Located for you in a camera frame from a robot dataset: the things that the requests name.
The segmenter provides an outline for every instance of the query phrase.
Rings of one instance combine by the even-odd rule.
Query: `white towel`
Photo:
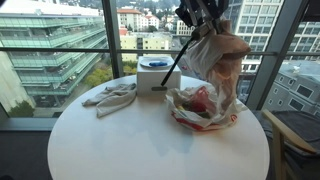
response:
[[[136,84],[119,84],[107,87],[104,91],[82,103],[83,106],[96,105],[100,118],[129,105],[136,97]]]

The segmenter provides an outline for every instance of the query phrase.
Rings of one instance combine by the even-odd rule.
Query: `round white table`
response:
[[[194,132],[170,115],[163,97],[136,97],[100,119],[85,100],[106,86],[136,82],[115,79],[78,97],[61,114],[48,144],[55,180],[263,180],[269,147],[255,116],[246,110],[226,129]],[[206,82],[182,77],[181,89]]]

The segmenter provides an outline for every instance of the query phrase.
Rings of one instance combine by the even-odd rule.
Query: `gray floor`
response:
[[[51,180],[47,146],[51,132],[0,132],[0,177]]]

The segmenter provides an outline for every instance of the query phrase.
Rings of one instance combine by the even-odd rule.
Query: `white box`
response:
[[[166,91],[155,91],[152,89],[154,87],[162,87],[161,82],[171,68],[171,66],[148,67],[148,64],[146,64],[146,62],[157,60],[168,62],[168,64],[174,63],[174,60],[169,56],[140,56],[137,64],[137,96],[163,95],[166,93]],[[167,89],[180,89],[180,84],[181,71],[176,66],[164,87],[167,87]]]

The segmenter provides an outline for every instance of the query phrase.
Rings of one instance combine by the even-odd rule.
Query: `chair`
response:
[[[320,119],[302,111],[268,111],[277,180],[320,179]]]

